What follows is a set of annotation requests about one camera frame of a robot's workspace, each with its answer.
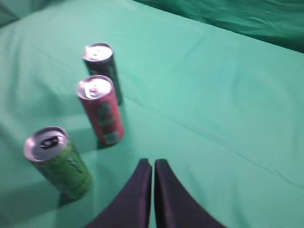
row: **can rim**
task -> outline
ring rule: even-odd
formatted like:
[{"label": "can rim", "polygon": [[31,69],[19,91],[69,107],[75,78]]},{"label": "can rim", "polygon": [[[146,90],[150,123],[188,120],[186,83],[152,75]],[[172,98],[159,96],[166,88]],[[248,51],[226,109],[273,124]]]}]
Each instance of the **can rim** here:
[{"label": "can rim", "polygon": [[100,62],[100,61],[105,61],[105,60],[108,60],[109,58],[111,58],[111,56],[110,56],[110,57],[105,58],[105,59],[103,59],[103,60],[99,60],[99,59],[96,59],[96,60],[95,60],[95,59],[88,59],[88,57],[87,57],[87,50],[88,50],[89,48],[96,47],[96,46],[102,46],[102,47],[110,48],[110,50],[111,50],[111,52],[112,52],[111,56],[114,54],[114,51],[113,51],[113,48],[112,48],[111,45],[109,45],[108,43],[100,42],[100,43],[94,43],[94,44],[85,46],[85,51],[84,51],[84,53],[83,53],[83,55],[82,55],[82,58],[83,58],[84,60],[90,61],[90,62]]},{"label": "can rim", "polygon": [[60,152],[56,153],[56,154],[53,154],[53,156],[45,161],[41,161],[41,160],[37,160],[33,157],[33,154],[32,154],[32,149],[33,149],[33,142],[35,140],[35,137],[38,137],[41,133],[45,132],[45,131],[48,131],[48,130],[52,130],[52,131],[58,131],[60,133],[62,133],[67,139],[69,139],[69,136],[66,132],[66,130],[64,130],[63,128],[61,127],[57,127],[57,126],[48,126],[48,127],[45,127],[45,128],[42,128],[38,131],[36,131],[35,133],[33,133],[29,138],[27,138],[27,140],[25,141],[24,143],[24,147],[23,147],[23,153],[24,153],[24,156],[32,161],[32,162],[45,162],[45,161],[48,161],[54,157],[56,157]]},{"label": "can rim", "polygon": [[[107,82],[110,83],[111,85],[111,90],[108,92],[108,93],[103,93],[103,94],[100,94],[100,96],[96,97],[96,98],[89,98],[87,96],[84,96],[83,94],[83,91],[85,90],[85,83],[87,83],[89,80],[92,80],[92,79],[102,79],[102,80],[105,80]],[[113,90],[114,86],[113,86],[113,81],[106,77],[106,76],[103,76],[103,75],[92,75],[92,76],[89,76],[87,78],[85,78],[84,80],[81,80],[79,83],[78,83],[78,87],[77,87],[77,96],[80,98],[80,99],[84,99],[84,100],[89,100],[89,101],[94,101],[94,100],[98,100],[100,98],[103,98],[107,95],[109,95],[112,90]]]}]

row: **green cloth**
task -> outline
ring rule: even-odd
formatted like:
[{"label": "green cloth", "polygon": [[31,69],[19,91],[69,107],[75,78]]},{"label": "green cloth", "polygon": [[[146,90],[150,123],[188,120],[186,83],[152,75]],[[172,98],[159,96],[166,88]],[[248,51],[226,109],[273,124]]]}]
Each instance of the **green cloth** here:
[{"label": "green cloth", "polygon": [[[126,129],[98,150],[76,96],[84,46],[110,43]],[[0,30],[0,227],[81,228],[140,158],[168,159],[228,228],[300,228],[304,55],[132,0],[66,0]],[[63,205],[23,155],[36,130],[70,134],[92,190]],[[155,227],[154,208],[151,228]]]},{"label": "green cloth", "polygon": [[304,52],[302,0],[135,0],[186,18]]},{"label": "green cloth", "polygon": [[43,8],[50,0],[0,0],[0,27]]}]

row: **soda can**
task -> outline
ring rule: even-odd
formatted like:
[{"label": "soda can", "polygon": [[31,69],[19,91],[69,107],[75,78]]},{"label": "soda can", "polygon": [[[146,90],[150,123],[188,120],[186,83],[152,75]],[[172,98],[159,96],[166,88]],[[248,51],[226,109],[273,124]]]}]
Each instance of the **soda can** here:
[{"label": "soda can", "polygon": [[124,126],[111,79],[88,77],[79,82],[77,95],[99,141],[104,145],[118,143],[124,136]]},{"label": "soda can", "polygon": [[112,80],[117,101],[120,105],[123,102],[123,95],[119,85],[112,47],[106,43],[86,46],[83,60],[91,76],[104,75]]},{"label": "soda can", "polygon": [[51,126],[36,132],[26,140],[24,155],[69,198],[80,199],[89,191],[92,175],[64,129]]}]

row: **can label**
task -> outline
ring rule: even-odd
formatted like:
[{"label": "can label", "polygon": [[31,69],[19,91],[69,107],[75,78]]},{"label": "can label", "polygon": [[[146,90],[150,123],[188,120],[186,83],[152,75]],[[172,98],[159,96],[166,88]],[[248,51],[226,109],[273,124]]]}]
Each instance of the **can label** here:
[{"label": "can label", "polygon": [[71,141],[55,158],[32,163],[59,191],[70,198],[79,199],[90,189],[92,175]]}]

